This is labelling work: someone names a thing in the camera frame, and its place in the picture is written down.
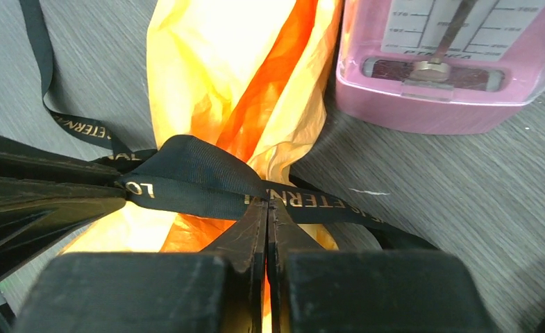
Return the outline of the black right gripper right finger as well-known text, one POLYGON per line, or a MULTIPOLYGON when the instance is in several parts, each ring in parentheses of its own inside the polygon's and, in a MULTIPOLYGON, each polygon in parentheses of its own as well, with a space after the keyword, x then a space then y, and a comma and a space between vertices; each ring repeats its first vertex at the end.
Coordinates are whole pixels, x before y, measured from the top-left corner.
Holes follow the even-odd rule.
POLYGON ((325 250, 269 205, 273 332, 496 332, 468 268, 440 250, 325 250))

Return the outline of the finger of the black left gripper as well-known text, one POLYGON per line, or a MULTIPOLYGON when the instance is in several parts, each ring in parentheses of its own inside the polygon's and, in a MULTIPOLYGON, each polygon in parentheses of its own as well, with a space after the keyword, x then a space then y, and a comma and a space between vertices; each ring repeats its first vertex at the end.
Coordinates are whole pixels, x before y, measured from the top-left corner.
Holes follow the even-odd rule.
POLYGON ((106 185, 119 176, 109 166, 46 152, 0 135, 0 177, 106 185))
POLYGON ((125 202, 113 187, 0 178, 0 281, 125 202))

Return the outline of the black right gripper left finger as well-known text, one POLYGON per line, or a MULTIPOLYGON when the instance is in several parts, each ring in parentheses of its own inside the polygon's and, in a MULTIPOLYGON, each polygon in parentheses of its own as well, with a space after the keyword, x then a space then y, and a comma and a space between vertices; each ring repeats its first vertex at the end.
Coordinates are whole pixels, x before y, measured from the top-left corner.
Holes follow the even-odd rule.
POLYGON ((266 202, 198 253, 70 253, 32 288, 15 332, 261 332, 266 202))

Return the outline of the black printed ribbon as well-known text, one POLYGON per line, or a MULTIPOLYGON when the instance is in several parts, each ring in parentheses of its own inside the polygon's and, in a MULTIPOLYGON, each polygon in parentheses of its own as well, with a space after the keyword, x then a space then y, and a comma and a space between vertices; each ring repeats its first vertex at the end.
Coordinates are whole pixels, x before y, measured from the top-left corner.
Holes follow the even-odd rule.
POLYGON ((426 240, 390 226, 316 190, 262 179, 246 162, 194 135, 174 135, 156 150, 132 151, 106 123, 50 111, 67 133, 111 150, 103 158, 121 171, 125 207, 93 223, 65 247, 77 252, 196 252, 231 228, 254 198, 279 200, 292 219, 327 250, 337 244, 332 222, 367 226, 386 248, 431 248, 426 240))

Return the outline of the orange flower bouquet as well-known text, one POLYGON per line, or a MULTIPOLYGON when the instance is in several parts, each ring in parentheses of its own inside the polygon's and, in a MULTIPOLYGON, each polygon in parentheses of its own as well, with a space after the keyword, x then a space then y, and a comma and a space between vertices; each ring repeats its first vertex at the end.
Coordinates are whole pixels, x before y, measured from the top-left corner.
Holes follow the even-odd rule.
POLYGON ((194 135, 286 184, 326 120, 341 1, 159 1, 146 37, 156 144, 194 135))

